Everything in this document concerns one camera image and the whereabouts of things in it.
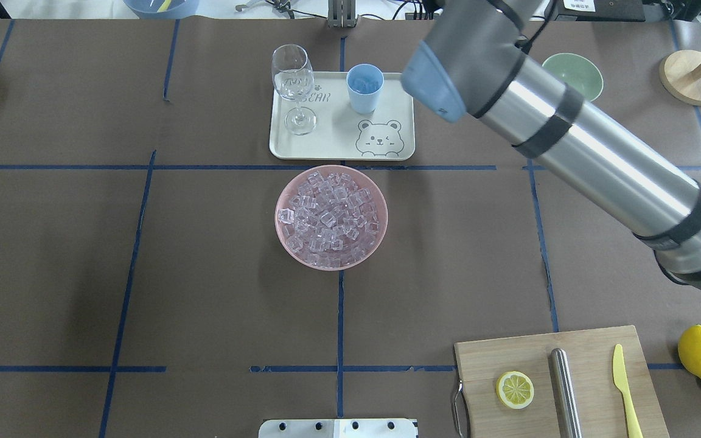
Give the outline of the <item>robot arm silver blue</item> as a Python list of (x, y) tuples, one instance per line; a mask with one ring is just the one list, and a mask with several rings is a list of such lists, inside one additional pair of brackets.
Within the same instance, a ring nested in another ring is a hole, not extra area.
[(476, 117), (701, 290), (701, 183), (515, 45), (537, 1), (450, 1), (402, 74), (445, 121)]

